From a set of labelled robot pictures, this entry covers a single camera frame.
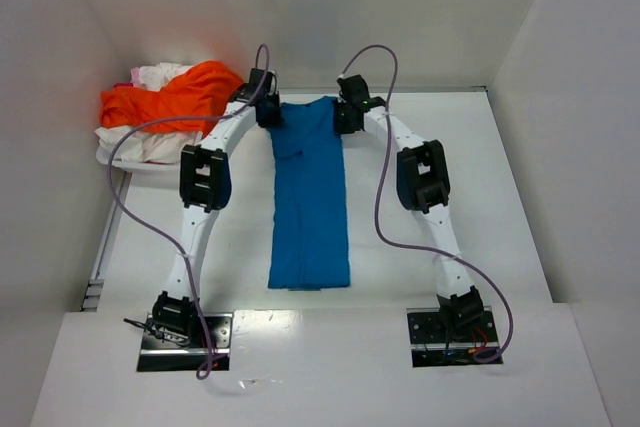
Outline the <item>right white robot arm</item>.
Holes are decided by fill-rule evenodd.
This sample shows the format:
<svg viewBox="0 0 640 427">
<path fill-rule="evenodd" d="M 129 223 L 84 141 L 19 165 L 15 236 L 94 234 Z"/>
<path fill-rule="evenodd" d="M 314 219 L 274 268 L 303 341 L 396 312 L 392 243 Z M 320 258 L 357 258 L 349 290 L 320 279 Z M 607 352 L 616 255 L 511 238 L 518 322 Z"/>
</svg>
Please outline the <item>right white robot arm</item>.
<svg viewBox="0 0 640 427">
<path fill-rule="evenodd" d="M 484 304 L 469 269 L 461 262 L 461 250 L 451 221 L 450 179 L 442 143 L 414 133 L 380 97 L 373 97 L 360 75 L 340 75 L 334 102 L 334 132 L 368 133 L 387 151 L 383 168 L 395 155 L 395 190 L 402 207 L 429 237 L 434 254 L 439 321 L 445 340 L 461 342 L 473 333 L 484 313 Z"/>
</svg>

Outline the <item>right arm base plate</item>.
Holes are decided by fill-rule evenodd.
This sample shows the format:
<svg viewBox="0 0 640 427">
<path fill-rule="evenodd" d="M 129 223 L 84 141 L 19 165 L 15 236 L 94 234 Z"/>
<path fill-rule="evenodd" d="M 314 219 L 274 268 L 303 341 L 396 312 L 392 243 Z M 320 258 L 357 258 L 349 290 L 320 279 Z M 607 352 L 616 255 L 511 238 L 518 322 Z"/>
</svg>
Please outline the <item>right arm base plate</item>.
<svg viewBox="0 0 640 427">
<path fill-rule="evenodd" d="M 480 365 L 500 347 L 490 308 L 459 334 L 449 333 L 436 308 L 408 309 L 406 319 L 413 368 Z"/>
</svg>

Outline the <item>blue t shirt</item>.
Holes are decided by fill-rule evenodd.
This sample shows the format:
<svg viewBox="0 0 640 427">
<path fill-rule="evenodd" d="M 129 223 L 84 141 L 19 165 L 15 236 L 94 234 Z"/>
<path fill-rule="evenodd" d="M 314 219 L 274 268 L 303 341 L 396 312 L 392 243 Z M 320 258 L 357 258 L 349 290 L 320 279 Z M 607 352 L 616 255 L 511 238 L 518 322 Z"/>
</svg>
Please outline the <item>blue t shirt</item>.
<svg viewBox="0 0 640 427">
<path fill-rule="evenodd" d="M 284 103 L 269 130 L 275 161 L 268 287 L 322 290 L 351 285 L 346 180 L 334 99 Z"/>
</svg>

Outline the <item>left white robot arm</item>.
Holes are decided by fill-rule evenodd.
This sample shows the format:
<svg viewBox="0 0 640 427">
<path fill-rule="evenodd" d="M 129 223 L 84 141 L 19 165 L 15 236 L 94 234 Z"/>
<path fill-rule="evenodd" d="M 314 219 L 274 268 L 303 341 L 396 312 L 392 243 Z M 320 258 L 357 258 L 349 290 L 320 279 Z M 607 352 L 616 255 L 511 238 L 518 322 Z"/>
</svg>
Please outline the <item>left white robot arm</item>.
<svg viewBox="0 0 640 427">
<path fill-rule="evenodd" d="M 276 74 L 253 68 L 229 97 L 210 133 L 182 150 L 179 195 L 183 204 L 178 250 L 151 317 L 153 326 L 181 342 L 205 339 L 197 301 L 202 264 L 219 213 L 231 197 L 230 157 L 254 126 L 278 127 L 283 118 Z"/>
</svg>

